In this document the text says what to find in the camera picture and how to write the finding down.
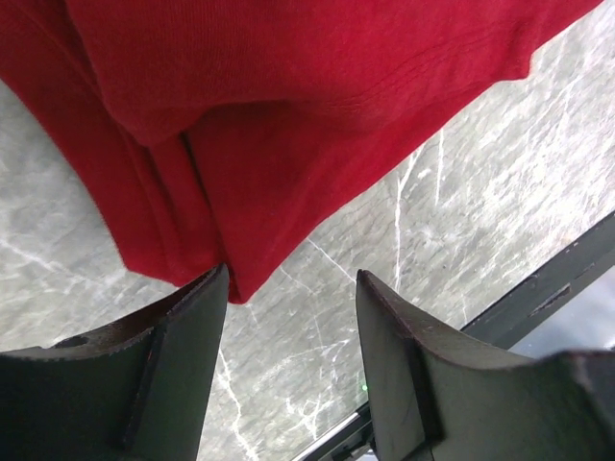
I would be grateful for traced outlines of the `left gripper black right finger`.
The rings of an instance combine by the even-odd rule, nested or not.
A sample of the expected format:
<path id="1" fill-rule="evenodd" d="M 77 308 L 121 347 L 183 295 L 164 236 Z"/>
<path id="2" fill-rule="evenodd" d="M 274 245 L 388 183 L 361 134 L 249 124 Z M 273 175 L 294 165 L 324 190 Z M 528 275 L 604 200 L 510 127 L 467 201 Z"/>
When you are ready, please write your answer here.
<path id="1" fill-rule="evenodd" d="M 532 359 L 483 343 L 357 274 L 380 460 L 610 460 L 614 355 Z"/>

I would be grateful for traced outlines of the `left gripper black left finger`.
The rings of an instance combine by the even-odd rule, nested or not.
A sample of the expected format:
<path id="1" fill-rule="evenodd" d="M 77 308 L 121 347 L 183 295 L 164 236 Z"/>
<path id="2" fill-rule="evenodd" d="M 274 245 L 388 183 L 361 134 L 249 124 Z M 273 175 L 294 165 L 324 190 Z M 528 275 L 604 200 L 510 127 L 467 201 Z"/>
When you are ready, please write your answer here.
<path id="1" fill-rule="evenodd" d="M 218 266 L 49 347 L 1 355 L 5 460 L 193 460 L 227 312 Z"/>

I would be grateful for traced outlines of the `red t shirt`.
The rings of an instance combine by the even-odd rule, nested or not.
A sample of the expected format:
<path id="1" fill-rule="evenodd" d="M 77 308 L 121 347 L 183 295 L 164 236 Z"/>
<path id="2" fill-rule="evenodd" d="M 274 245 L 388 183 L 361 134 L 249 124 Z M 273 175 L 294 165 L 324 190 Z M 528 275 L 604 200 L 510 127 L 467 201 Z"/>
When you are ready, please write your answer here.
<path id="1" fill-rule="evenodd" d="M 1 78 L 125 266 L 225 264 L 245 303 L 289 254 L 595 8 L 577 1 L 5 1 Z"/>

